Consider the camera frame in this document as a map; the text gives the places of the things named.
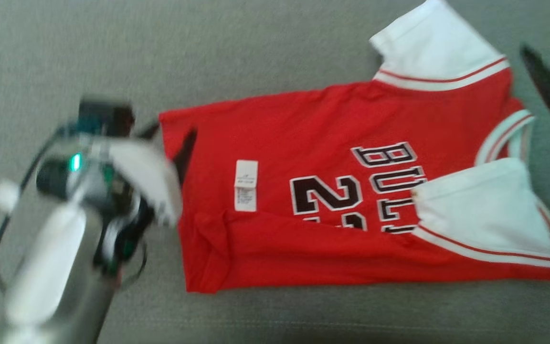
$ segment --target sleeve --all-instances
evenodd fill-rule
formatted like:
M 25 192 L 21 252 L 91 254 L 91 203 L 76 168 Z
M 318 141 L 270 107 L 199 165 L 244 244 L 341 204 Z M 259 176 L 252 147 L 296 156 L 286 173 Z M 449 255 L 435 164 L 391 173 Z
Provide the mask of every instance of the sleeve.
M 504 55 L 444 0 L 427 0 L 370 43 L 384 57 L 373 79 L 401 88 L 446 91 L 509 67 Z

